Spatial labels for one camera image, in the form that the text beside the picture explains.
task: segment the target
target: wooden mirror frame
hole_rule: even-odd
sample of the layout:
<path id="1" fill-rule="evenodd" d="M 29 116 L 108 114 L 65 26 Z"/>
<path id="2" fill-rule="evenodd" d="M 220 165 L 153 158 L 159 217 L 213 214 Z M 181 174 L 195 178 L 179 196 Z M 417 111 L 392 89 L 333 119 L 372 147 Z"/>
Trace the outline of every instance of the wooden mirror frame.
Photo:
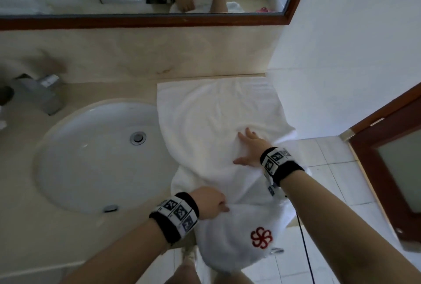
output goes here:
<path id="1" fill-rule="evenodd" d="M 1 16 L 0 30 L 289 25 L 299 2 L 290 0 L 283 14 Z"/>

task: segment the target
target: sink basin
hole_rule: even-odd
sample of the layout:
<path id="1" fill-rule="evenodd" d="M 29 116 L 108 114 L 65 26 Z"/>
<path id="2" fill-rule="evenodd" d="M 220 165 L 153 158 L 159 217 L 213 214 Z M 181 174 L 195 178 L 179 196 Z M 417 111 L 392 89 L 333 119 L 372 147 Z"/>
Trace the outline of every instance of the sink basin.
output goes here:
<path id="1" fill-rule="evenodd" d="M 34 162 L 39 190 L 84 213 L 134 208 L 169 188 L 178 164 L 161 135 L 157 108 L 140 102 L 93 105 L 43 139 Z"/>

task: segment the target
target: embroidered logo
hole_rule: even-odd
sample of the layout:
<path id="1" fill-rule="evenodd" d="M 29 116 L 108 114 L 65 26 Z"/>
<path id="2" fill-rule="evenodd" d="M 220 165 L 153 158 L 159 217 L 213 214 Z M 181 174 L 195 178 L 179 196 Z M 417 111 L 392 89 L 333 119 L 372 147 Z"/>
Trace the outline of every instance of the embroidered logo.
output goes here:
<path id="1" fill-rule="evenodd" d="M 254 247 L 260 247 L 263 250 L 273 241 L 271 230 L 265 230 L 261 226 L 256 228 L 256 231 L 251 232 L 250 238 L 253 240 Z"/>

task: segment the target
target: drain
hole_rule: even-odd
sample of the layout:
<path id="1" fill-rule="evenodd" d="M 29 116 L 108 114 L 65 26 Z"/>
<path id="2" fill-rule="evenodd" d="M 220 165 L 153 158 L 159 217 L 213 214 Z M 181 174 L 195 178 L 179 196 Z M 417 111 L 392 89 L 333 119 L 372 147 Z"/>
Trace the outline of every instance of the drain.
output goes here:
<path id="1" fill-rule="evenodd" d="M 104 213 L 116 212 L 116 211 L 118 211 L 118 205 L 116 204 L 107 205 L 106 207 L 102 209 L 102 212 Z"/>
<path id="2" fill-rule="evenodd" d="M 146 141 L 146 133 L 138 131 L 130 136 L 130 143 L 138 146 Z"/>

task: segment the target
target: door hinge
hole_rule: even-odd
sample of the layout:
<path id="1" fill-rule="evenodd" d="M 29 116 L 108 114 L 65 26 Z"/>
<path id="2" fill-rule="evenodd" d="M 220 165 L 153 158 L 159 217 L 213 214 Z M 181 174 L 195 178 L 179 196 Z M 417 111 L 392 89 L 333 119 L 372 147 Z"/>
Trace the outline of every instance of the door hinge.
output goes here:
<path id="1" fill-rule="evenodd" d="M 374 126 L 375 124 L 377 124 L 377 123 L 381 122 L 382 120 L 384 120 L 384 118 L 380 118 L 379 120 L 377 120 L 377 121 L 373 122 L 373 123 L 370 125 L 370 127 L 372 127 L 372 126 Z"/>

